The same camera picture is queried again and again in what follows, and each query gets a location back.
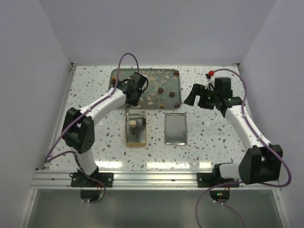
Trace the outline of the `beige round chocolate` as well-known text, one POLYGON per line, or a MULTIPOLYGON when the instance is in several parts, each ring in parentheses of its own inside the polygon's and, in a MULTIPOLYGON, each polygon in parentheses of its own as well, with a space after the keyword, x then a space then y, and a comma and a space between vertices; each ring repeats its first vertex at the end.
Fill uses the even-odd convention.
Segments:
POLYGON ((136 120, 130 120, 129 125, 130 125, 130 127, 136 127, 137 126, 136 120))

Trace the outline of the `metal tongs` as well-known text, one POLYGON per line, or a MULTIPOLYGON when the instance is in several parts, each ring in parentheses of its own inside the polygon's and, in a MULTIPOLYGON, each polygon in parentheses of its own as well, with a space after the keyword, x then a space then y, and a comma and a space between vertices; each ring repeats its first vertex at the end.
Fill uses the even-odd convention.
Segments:
POLYGON ((130 109, 130 105, 129 105, 129 104, 126 104, 126 105, 125 105, 125 116, 128 115, 129 109, 130 109))

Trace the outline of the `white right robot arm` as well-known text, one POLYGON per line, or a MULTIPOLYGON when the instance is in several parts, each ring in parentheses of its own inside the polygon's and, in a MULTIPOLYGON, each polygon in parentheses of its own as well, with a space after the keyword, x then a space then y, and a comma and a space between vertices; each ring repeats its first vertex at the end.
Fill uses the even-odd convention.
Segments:
POLYGON ((244 184, 276 181, 279 178, 283 156, 280 145, 273 145, 264 139, 254 122, 247 117, 240 97, 233 95, 228 77, 212 78, 207 85, 194 84, 184 104, 193 106, 199 97, 198 107, 216 108, 231 124, 245 149, 240 163, 216 164, 211 180, 216 186, 223 186, 228 180, 240 180, 244 184))

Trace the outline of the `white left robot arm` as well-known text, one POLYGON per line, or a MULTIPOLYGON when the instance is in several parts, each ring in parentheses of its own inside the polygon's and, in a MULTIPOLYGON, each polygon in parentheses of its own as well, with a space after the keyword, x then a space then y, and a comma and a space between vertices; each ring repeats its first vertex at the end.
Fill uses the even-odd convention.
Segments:
POLYGON ((149 85, 148 78, 138 72, 115 85, 101 98, 81 109, 70 108, 65 116, 61 138, 75 153, 82 181, 87 186, 98 183, 98 166, 93 159, 92 146, 95 142, 95 125, 106 115, 123 105, 137 106, 142 93, 149 85))

